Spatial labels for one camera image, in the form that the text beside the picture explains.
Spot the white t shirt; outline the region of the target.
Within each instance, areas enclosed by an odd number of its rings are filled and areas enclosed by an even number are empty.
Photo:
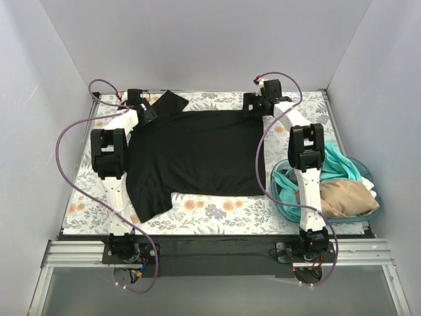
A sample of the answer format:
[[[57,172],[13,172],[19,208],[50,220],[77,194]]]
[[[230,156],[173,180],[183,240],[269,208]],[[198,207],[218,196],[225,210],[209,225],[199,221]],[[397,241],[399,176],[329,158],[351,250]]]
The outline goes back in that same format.
[[[362,177],[362,184],[374,198],[377,196],[377,193],[374,191],[374,184],[369,179]]]

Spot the black t shirt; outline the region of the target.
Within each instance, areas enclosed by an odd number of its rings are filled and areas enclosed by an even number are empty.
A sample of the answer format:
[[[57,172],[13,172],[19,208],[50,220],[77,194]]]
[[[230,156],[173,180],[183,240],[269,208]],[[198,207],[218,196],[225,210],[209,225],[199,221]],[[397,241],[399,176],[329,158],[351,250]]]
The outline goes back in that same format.
[[[142,222],[169,211],[174,192],[260,196],[265,188],[262,118],[187,104],[166,91],[152,105],[157,118],[131,133],[126,189]]]

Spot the aluminium front rail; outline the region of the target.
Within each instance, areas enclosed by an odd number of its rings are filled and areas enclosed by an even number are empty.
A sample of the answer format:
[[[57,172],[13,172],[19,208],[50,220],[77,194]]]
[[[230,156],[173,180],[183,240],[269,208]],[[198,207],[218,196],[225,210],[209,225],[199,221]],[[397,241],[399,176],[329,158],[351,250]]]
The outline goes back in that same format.
[[[123,267],[125,263],[105,263],[107,254],[100,241],[52,241],[47,245],[42,267]],[[394,265],[395,260],[384,239],[339,241],[338,266]]]

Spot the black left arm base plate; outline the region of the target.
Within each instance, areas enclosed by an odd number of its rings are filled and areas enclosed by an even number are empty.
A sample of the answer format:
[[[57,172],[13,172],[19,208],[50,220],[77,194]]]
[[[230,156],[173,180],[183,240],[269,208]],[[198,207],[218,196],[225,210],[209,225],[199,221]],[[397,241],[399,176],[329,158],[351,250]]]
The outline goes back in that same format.
[[[102,263],[104,264],[143,264],[146,261],[155,264],[155,256],[160,254],[161,246],[140,242],[134,234],[115,236],[110,234],[105,242]]]

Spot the floral patterned table mat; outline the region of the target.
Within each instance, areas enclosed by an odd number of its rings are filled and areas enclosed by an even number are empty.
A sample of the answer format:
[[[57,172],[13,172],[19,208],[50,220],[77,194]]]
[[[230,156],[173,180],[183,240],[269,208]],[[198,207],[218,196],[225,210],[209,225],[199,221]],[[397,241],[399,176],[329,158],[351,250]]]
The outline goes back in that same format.
[[[241,109],[243,92],[175,92],[189,101],[185,111]],[[326,93],[303,92],[303,102],[297,110],[312,122],[324,125],[325,140],[338,146],[335,129],[325,103]],[[75,185],[96,198],[106,201],[105,189],[91,168],[90,140],[87,137]],[[286,159],[289,134],[277,122],[264,141],[266,187],[270,173],[279,161]],[[290,222],[266,196],[228,197],[194,194],[172,194],[173,208],[141,224],[130,202],[126,208],[130,220],[150,235],[158,234],[297,234],[299,224]],[[83,194],[73,191],[62,224],[63,235],[106,235],[110,213]],[[335,223],[338,235],[362,236],[367,222]]]

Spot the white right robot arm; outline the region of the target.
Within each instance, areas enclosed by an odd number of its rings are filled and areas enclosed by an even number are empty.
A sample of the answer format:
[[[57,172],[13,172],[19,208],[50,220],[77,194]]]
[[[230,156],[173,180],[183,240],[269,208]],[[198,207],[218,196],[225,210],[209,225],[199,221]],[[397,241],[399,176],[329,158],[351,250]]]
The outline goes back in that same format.
[[[295,106],[289,106],[286,98],[267,99],[255,93],[243,94],[243,114],[275,115],[289,129],[288,161],[297,177],[300,204],[290,204],[301,209],[299,222],[301,234],[318,234],[326,230],[322,217],[320,174],[325,158],[324,129],[321,124],[311,123]]]

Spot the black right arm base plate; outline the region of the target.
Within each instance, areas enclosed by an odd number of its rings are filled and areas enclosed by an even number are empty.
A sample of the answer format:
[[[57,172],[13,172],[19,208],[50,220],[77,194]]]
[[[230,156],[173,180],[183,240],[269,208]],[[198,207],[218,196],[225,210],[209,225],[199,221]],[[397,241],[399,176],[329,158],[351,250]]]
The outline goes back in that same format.
[[[326,228],[299,234],[290,241],[277,242],[274,257],[280,263],[333,263],[336,256],[335,244],[330,241]]]

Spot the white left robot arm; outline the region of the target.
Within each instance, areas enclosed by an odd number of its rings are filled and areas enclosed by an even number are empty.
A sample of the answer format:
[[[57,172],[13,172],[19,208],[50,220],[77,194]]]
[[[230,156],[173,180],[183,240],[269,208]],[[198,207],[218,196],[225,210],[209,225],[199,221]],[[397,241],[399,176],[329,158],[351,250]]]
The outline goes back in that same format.
[[[114,209],[110,216],[109,233],[117,236],[131,234],[134,230],[124,222],[130,219],[126,212],[129,200],[126,173],[130,168],[128,136],[135,127],[143,126],[157,117],[144,97],[138,101],[126,97],[123,104],[130,109],[120,110],[118,116],[104,127],[94,128],[90,136],[92,168],[101,179],[107,204]]]

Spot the beige t shirt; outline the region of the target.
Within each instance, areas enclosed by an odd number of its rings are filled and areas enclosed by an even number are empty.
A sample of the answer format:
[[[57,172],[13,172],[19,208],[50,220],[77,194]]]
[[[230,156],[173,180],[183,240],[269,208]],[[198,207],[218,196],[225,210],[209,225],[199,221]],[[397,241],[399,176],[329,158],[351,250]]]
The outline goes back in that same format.
[[[320,184],[321,211],[328,218],[369,216],[380,204],[361,181],[336,178]]]

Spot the clear blue plastic basket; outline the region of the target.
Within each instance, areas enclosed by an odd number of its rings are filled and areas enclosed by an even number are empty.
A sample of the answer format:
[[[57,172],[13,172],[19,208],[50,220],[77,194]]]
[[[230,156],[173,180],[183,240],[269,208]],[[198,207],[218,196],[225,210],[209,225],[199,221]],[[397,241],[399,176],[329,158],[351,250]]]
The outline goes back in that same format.
[[[322,212],[333,223],[368,221],[380,212],[380,203],[370,171],[360,161],[326,159],[320,175]],[[288,204],[300,202],[295,173],[283,160],[272,170],[272,195]]]

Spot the teal t shirt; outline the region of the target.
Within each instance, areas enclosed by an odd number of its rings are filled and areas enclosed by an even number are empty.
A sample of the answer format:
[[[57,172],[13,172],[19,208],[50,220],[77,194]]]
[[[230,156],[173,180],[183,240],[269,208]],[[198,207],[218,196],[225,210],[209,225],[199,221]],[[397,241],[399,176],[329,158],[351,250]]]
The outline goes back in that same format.
[[[324,147],[325,160],[332,158],[334,162],[341,163],[344,161],[344,158],[347,158],[338,150],[338,148],[336,148],[336,146],[332,142],[326,141]],[[301,211],[294,205],[290,206],[290,204],[286,203],[286,205],[278,205],[277,208],[280,210],[280,213],[284,215],[287,219],[298,223],[301,218]]]

